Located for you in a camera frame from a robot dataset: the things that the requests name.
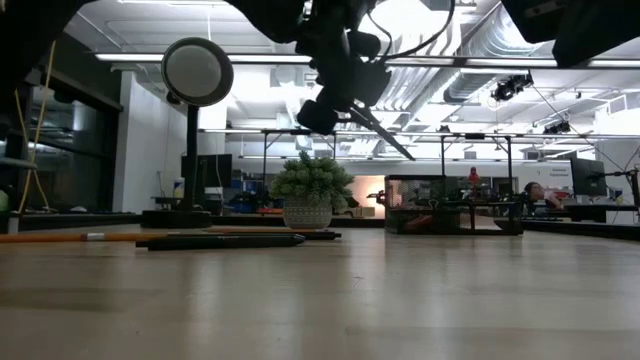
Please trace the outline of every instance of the fluorescent light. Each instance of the fluorescent light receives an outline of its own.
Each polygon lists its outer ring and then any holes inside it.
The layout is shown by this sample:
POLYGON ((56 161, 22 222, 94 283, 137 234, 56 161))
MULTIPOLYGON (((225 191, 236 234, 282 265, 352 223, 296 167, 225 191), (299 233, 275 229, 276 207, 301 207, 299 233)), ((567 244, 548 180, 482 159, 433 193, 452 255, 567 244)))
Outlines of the fluorescent light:
POLYGON ((619 59, 593 59, 587 67, 590 68, 623 68, 623 69, 640 69, 640 60, 619 60, 619 59))
MULTIPOLYGON (((238 159, 253 159, 253 160, 262 160, 265 157, 262 155, 238 155, 238 159)), ((275 160, 275 159, 279 159, 279 160, 283 160, 283 159, 288 159, 290 158, 289 156, 272 156, 272 155, 267 155, 267 159, 271 159, 271 160, 275 160)))
MULTIPOLYGON (((98 53, 96 57, 101 61, 110 62, 154 62, 162 61, 163 54, 157 53, 98 53)), ((307 65, 311 58, 297 54, 228 54, 234 64, 291 64, 307 65)), ((455 58, 441 56, 406 56, 389 60, 389 66, 396 67, 453 67, 465 69, 462 73, 486 73, 486 74, 519 74, 531 68, 557 69, 557 63, 553 59, 543 58, 455 58)), ((636 70, 640 69, 640 60, 591 60, 588 65, 577 68, 596 68, 609 70, 636 70)))
MULTIPOLYGON (((164 54, 148 53, 101 53, 96 54, 100 61, 109 62, 162 62, 164 54)), ((303 55, 260 55, 260 54, 229 54, 229 60, 234 64, 298 64, 306 65, 311 60, 303 55)))
POLYGON ((336 135, 378 135, 375 131, 336 131, 336 135))
POLYGON ((467 66, 476 66, 476 67, 497 67, 497 68, 509 68, 516 67, 521 69, 527 68, 556 68, 558 64, 555 60, 552 59, 531 59, 531 58, 510 58, 510 59, 500 59, 500 58, 472 58, 467 59, 465 65, 467 66))
POLYGON ((200 132, 204 133, 218 133, 218 134, 261 134, 262 130, 258 129, 200 129, 200 132))
POLYGON ((428 56, 407 56, 399 59, 387 61, 389 66, 432 66, 450 67, 453 65, 453 58, 428 57, 428 56))
POLYGON ((492 68, 492 69, 462 68, 460 69, 460 72, 463 74, 506 74, 506 75, 529 74, 529 70, 525 70, 525 69, 500 69, 500 68, 492 68))
POLYGON ((161 5, 228 5, 222 0, 118 0, 123 4, 161 4, 161 5))
POLYGON ((234 64, 308 64, 311 58, 304 55, 261 55, 261 54, 229 54, 234 64))
POLYGON ((134 54, 134 53, 114 53, 96 54, 100 61, 109 62, 161 62, 163 54, 134 54))

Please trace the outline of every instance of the table surface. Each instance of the table surface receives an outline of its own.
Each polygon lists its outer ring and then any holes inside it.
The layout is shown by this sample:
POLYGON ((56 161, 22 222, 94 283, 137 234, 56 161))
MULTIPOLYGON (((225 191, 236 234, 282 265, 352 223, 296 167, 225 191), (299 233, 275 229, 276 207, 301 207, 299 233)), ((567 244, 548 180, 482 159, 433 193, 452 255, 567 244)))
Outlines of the table surface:
POLYGON ((0 245, 0 352, 65 360, 640 358, 636 244, 338 231, 338 241, 275 249, 0 245))
POLYGON ((637 211, 638 207, 634 206, 634 205, 629 205, 629 204, 616 204, 616 203, 611 203, 611 204, 567 204, 564 205, 565 208, 567 209, 607 209, 607 210, 620 210, 620 211, 637 211))

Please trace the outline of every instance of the ceiling light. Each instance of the ceiling light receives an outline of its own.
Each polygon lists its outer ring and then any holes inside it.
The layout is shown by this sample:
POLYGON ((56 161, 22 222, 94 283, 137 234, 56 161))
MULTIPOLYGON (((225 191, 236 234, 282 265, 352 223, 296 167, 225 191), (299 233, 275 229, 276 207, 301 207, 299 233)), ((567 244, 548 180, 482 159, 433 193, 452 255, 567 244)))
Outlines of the ceiling light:
POLYGON ((261 134, 262 130, 258 129, 200 129, 200 132, 218 133, 218 134, 261 134))
MULTIPOLYGON (((137 62, 159 63, 164 54, 145 53, 100 53, 95 54, 100 61, 109 62, 137 62)), ((234 64, 292 64, 307 65, 311 58, 303 55, 260 55, 260 54, 230 54, 229 60, 234 64)))
POLYGON ((161 4, 161 5, 186 5, 186 6, 212 6, 228 4, 222 0, 118 0, 123 4, 161 4))
POLYGON ((453 65, 452 58, 439 58, 427 56, 407 56, 404 58, 393 59, 387 61, 389 66, 433 66, 433 67, 450 67, 453 65))
MULTIPOLYGON (((265 156, 262 155, 238 155, 238 159, 253 159, 253 160, 262 160, 264 159, 265 156)), ((271 159, 271 160, 283 160, 283 159, 287 159, 288 156, 272 156, 272 155, 268 155, 266 156, 267 159, 271 159)))
POLYGON ((336 131, 336 135, 378 135, 375 131, 336 131))
POLYGON ((460 69, 463 74, 496 74, 496 75, 527 75, 529 70, 526 69, 476 69, 476 68, 463 68, 460 69))
POLYGON ((640 60, 619 60, 619 59, 593 59, 587 67, 590 68, 624 68, 624 69, 640 69, 640 60))
POLYGON ((114 54, 96 54, 96 58, 100 61, 109 62, 162 62, 164 54, 128 54, 128 53, 114 53, 114 54))
POLYGON ((510 68, 515 67, 518 69, 530 69, 530 68, 556 68, 558 64, 555 60, 552 59, 531 59, 531 58, 511 58, 511 59, 500 59, 500 58, 474 58, 468 59, 465 63, 467 66, 477 66, 477 67, 502 67, 502 68, 510 68))

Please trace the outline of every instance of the wall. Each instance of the wall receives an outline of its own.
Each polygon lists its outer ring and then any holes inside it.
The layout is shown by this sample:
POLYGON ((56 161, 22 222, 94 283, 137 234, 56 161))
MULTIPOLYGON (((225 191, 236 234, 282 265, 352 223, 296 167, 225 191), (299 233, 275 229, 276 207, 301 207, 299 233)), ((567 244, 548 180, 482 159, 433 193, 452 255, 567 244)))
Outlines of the wall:
POLYGON ((131 72, 122 74, 120 103, 125 110, 118 125, 113 208, 140 213, 155 208, 151 197, 161 195, 160 179, 164 192, 172 194, 186 151, 187 119, 131 72))

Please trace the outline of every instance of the potted plant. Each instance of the potted plant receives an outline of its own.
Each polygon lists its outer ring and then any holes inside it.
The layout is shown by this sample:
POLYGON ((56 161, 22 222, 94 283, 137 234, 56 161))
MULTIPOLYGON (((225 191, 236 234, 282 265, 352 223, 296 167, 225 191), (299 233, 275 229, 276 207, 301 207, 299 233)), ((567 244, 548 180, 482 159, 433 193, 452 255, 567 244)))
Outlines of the potted plant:
POLYGON ((353 176, 331 158, 312 159, 305 151, 289 160, 271 184, 273 197, 284 198, 285 224, 292 229, 322 229, 331 223, 332 207, 347 207, 353 176))

